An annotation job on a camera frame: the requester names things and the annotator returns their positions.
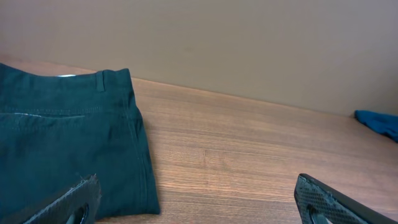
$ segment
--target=table top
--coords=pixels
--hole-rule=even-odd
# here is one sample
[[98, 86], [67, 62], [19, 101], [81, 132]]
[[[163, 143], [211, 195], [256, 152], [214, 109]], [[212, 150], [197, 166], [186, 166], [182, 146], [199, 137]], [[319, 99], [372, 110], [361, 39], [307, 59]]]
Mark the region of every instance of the table top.
[[[38, 75], [93, 72], [0, 62]], [[398, 220], [398, 144], [353, 118], [132, 80], [162, 214], [100, 223], [301, 223], [299, 173]]]

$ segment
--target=belt loop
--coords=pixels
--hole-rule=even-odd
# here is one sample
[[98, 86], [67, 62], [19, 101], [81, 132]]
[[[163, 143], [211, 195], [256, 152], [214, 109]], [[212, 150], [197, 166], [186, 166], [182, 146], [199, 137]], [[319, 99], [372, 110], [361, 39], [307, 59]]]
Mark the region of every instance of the belt loop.
[[104, 86], [104, 71], [97, 72], [95, 74], [96, 76], [96, 84], [97, 84], [97, 90], [98, 91], [105, 91], [105, 86]]

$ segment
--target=dark green cloth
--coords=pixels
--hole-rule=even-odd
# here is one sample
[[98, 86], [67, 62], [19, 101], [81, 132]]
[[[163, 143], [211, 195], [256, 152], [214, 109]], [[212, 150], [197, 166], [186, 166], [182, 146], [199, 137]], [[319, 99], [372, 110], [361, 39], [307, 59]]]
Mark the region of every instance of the dark green cloth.
[[90, 174], [97, 218], [159, 214], [129, 70], [41, 77], [0, 64], [0, 220]]

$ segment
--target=plain background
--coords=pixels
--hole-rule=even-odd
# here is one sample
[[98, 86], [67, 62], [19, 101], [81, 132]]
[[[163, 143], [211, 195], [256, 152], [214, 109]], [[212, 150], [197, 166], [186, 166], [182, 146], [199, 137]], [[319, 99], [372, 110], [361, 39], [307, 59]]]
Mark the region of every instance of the plain background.
[[334, 114], [398, 113], [395, 0], [1, 0], [0, 53]]

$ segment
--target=fabric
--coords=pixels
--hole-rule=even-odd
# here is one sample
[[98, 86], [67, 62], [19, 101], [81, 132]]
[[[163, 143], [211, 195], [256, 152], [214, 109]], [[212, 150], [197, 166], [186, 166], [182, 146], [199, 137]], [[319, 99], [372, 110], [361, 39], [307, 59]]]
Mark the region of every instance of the fabric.
[[355, 118], [373, 131], [398, 142], [398, 116], [357, 110]]
[[41, 77], [0, 64], [0, 221], [91, 174], [97, 219], [159, 214], [129, 70]]

